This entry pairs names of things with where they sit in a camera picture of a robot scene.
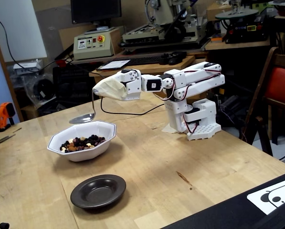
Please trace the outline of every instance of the metal spoon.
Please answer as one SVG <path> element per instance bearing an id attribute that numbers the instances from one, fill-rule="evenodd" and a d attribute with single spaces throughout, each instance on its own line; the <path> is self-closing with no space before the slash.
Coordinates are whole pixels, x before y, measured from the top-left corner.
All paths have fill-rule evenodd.
<path id="1" fill-rule="evenodd" d="M 94 112 L 90 113 L 90 114 L 85 114 L 85 115 L 76 117 L 74 119 L 71 119 L 69 121 L 69 123 L 71 123 L 71 124 L 89 123 L 89 122 L 91 122 L 95 118 L 95 114 L 96 113 L 95 113 L 95 104 L 94 104 L 94 91 L 92 91 L 91 98 L 92 98 Z"/>

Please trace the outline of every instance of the dark plate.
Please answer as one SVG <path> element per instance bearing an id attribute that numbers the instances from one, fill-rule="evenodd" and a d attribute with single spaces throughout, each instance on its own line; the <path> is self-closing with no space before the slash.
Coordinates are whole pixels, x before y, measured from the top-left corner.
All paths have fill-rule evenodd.
<path id="1" fill-rule="evenodd" d="M 116 175 L 100 175 L 89 178 L 72 191 L 70 200 L 79 208 L 101 208 L 119 200 L 127 185 Z"/>

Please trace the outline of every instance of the knob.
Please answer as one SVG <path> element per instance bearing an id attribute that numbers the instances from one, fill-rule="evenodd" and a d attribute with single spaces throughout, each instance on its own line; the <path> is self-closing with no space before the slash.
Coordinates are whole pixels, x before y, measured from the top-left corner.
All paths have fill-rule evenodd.
<path id="1" fill-rule="evenodd" d="M 98 42 L 102 43 L 104 42 L 104 36 L 98 36 Z"/>

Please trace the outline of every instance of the white bowl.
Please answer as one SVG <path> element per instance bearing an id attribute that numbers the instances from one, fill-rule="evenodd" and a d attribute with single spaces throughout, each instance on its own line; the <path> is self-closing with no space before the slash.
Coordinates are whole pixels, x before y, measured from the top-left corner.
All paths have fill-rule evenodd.
<path id="1" fill-rule="evenodd" d="M 75 137 L 90 137 L 91 135 L 98 135 L 105 137 L 105 142 L 99 144 L 92 149 L 86 149 L 81 151 L 75 151 L 71 153 L 62 153 L 60 151 L 61 145 L 71 138 Z M 116 136 L 116 125 L 112 123 L 106 123 L 101 121 L 95 121 L 90 123 L 84 123 L 79 125 L 73 125 L 68 129 L 65 129 L 58 134 L 52 136 L 47 149 L 57 153 L 61 157 L 65 157 L 70 161 L 84 161 L 95 158 L 104 153 L 109 145 L 110 141 Z"/>

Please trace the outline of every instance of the panda drawing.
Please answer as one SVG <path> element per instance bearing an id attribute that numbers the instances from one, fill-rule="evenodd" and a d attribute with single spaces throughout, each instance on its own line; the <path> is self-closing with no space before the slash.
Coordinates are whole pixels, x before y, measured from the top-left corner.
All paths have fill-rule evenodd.
<path id="1" fill-rule="evenodd" d="M 271 203 L 275 208 L 285 203 L 285 185 L 272 191 L 267 191 L 260 197 L 261 201 Z"/>

